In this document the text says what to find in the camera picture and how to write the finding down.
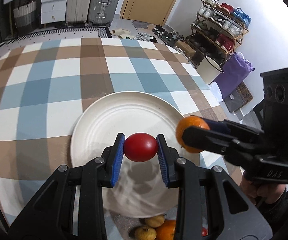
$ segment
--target white plate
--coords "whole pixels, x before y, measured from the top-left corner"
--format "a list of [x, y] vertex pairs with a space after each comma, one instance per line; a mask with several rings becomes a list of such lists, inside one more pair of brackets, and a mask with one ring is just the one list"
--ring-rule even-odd
[[[164, 134], [168, 146], [199, 165], [199, 154], [186, 152], [177, 143], [175, 128], [183, 116], [166, 101], [142, 92], [118, 92], [100, 98], [83, 113], [71, 139], [73, 167], [85, 165], [114, 144], [117, 134], [126, 138], [144, 132]], [[133, 218], [162, 214], [177, 205], [178, 189], [162, 181], [157, 155], [143, 163], [123, 157], [119, 180], [113, 189], [103, 188], [104, 208]]]

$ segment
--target red shoe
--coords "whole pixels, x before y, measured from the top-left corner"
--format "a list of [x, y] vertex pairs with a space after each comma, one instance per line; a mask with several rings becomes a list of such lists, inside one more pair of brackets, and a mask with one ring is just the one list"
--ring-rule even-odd
[[221, 48], [225, 51], [225, 52], [229, 52], [233, 49], [234, 46], [234, 41], [232, 39], [230, 39], [229, 37], [225, 36], [224, 37], [225, 42], [223, 43], [223, 45], [221, 46]]
[[220, 33], [220, 34], [217, 36], [217, 39], [216, 39], [215, 43], [216, 43], [217, 45], [219, 45], [219, 46], [223, 45], [224, 42], [225, 42], [225, 37], [226, 37], [226, 36], [225, 36], [224, 34]]
[[231, 12], [234, 11], [233, 6], [228, 5], [228, 4], [226, 4], [226, 3], [222, 3], [221, 6], [222, 6], [222, 10], [225, 11], [226, 13], [228, 13], [228, 14], [230, 14]]

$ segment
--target human hand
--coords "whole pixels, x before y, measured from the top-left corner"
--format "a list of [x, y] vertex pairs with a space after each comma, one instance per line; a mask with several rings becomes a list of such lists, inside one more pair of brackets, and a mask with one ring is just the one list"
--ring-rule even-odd
[[274, 183], [255, 186], [254, 184], [252, 184], [252, 181], [249, 181], [244, 177], [244, 174], [240, 183], [240, 189], [254, 205], [256, 204], [255, 198], [258, 196], [266, 197], [267, 199], [265, 200], [265, 203], [273, 204], [274, 202], [279, 200], [285, 188], [285, 184]]

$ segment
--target suitcase handle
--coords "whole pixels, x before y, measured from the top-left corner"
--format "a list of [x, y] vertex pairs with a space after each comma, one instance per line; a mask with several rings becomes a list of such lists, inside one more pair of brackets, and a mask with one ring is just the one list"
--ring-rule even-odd
[[107, 7], [107, 6], [109, 6], [110, 4], [111, 4], [111, 0], [108, 0], [108, 1], [107, 1], [107, 4], [105, 4], [104, 7]]

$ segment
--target red tomato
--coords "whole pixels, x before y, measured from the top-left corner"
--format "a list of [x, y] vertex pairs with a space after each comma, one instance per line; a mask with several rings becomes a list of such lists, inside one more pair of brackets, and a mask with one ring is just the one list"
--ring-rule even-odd
[[147, 133], [134, 133], [124, 142], [124, 153], [134, 162], [146, 162], [157, 152], [156, 139]]
[[205, 228], [202, 228], [202, 236], [207, 236], [207, 230]]

